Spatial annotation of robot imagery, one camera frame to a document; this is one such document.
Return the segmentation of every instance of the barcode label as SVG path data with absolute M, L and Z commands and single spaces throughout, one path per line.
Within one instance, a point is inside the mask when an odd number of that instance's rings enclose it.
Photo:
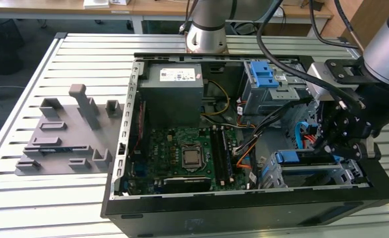
M 242 116 L 242 107 L 237 107 L 237 114 Z

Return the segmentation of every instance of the yellow wire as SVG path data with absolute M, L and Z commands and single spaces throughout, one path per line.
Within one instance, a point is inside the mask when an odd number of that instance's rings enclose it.
M 228 97 L 228 94 L 226 94 L 226 91 L 224 90 L 224 88 L 217 84 L 217 82 L 214 82 L 213 80 L 208 80 L 210 83 L 213 83 L 222 91 L 222 93 L 225 94 L 225 97 L 226 97 L 226 105 L 225 105 L 225 108 L 216 112 L 216 113 L 201 113 L 201 115 L 205 115 L 205 116 L 213 116 L 213 115 L 218 115 L 221 114 L 222 112 L 226 111 L 228 107 L 229 107 L 229 97 Z

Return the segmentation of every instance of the orange wire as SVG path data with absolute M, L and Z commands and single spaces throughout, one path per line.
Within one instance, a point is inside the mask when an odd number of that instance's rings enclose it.
M 237 164 L 236 166 L 237 167 L 242 167 L 242 168 L 252 168 L 250 166 L 248 165 L 241 165 L 241 161 L 242 159 L 246 157 L 246 155 L 249 154 L 250 150 L 253 149 L 254 145 L 256 145 L 257 141 L 254 141 L 254 143 L 250 145 L 249 149 L 246 150 L 246 152 L 242 154 L 242 156 L 240 157 L 240 160 L 237 161 Z
M 242 124 L 241 124 L 240 119 L 241 119 L 241 115 L 237 116 L 237 126 L 248 126 L 248 125 L 242 125 Z
M 316 141 L 316 139 L 313 138 L 312 135 L 305 135 L 305 138 L 313 143 Z

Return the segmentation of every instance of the floor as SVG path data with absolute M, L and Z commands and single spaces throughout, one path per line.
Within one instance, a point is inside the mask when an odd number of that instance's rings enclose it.
M 40 28 L 37 20 L 14 21 L 25 40 L 25 46 L 18 49 L 24 61 L 24 69 L 13 75 L 0 75 L 0 86 L 25 86 L 38 66 L 57 32 L 72 33 L 129 33 L 125 21 L 102 21 L 96 24 L 92 20 L 48 20 L 48 27 Z M 21 88 L 0 88 L 0 129 L 21 95 Z

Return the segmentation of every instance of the sticker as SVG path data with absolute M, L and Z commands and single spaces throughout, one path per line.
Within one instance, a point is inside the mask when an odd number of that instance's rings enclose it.
M 160 81 L 196 81 L 193 68 L 164 68 L 160 72 Z
M 249 179 L 256 183 L 256 175 L 252 172 L 249 173 Z
M 40 152 L 56 152 L 54 149 L 40 149 Z
M 274 79 L 276 79 L 276 80 L 280 80 L 280 81 L 282 81 L 282 80 L 286 81 L 286 77 L 285 77 L 284 75 L 276 75 L 276 76 L 274 76 Z
M 110 11 L 110 13 L 117 13 L 117 14 L 129 14 L 129 11 Z
M 242 107 L 237 107 L 237 114 L 242 116 Z

